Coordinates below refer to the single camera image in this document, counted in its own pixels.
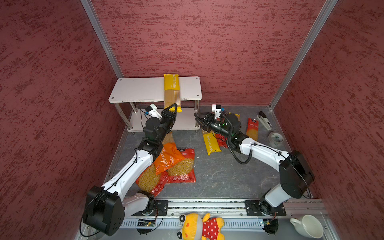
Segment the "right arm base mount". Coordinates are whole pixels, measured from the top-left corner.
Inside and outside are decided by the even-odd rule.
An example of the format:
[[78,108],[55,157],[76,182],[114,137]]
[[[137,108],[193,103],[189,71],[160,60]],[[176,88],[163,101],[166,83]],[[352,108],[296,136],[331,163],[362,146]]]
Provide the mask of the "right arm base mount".
[[283,204],[272,207],[265,200],[246,200],[245,209],[249,217],[285,217],[287,215]]

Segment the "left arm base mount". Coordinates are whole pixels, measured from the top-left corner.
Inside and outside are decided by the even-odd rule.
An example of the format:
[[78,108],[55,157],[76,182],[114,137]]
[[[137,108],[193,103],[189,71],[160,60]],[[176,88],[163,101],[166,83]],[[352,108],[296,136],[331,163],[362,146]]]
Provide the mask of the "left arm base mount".
[[153,200],[144,211],[138,213],[139,216],[166,216],[168,212],[168,200]]

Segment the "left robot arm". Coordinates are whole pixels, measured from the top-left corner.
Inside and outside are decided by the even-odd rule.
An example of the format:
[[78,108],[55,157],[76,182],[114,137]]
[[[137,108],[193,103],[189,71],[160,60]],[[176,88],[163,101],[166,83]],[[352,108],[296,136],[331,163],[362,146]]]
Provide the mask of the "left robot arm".
[[131,160],[101,187],[92,187],[86,197],[81,224],[98,233],[112,236],[122,225],[126,215],[147,209],[150,197],[136,194],[126,204],[124,198],[139,176],[156,160],[163,149],[163,140],[172,130],[177,118],[177,104],[152,115],[143,129],[145,137],[135,148]]

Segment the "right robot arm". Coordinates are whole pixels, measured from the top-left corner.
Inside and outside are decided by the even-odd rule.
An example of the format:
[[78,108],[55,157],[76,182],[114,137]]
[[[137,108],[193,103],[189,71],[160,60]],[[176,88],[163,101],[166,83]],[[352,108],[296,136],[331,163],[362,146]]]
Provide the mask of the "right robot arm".
[[280,151],[258,143],[241,132],[241,122],[235,114],[223,112],[217,118],[209,112],[203,116],[195,113],[194,116],[204,131],[213,131],[226,138],[228,149],[239,164],[246,165],[255,158],[280,174],[280,183],[259,200],[258,210],[262,215],[271,216],[281,209],[285,201],[299,199],[310,191],[315,175],[302,153]]

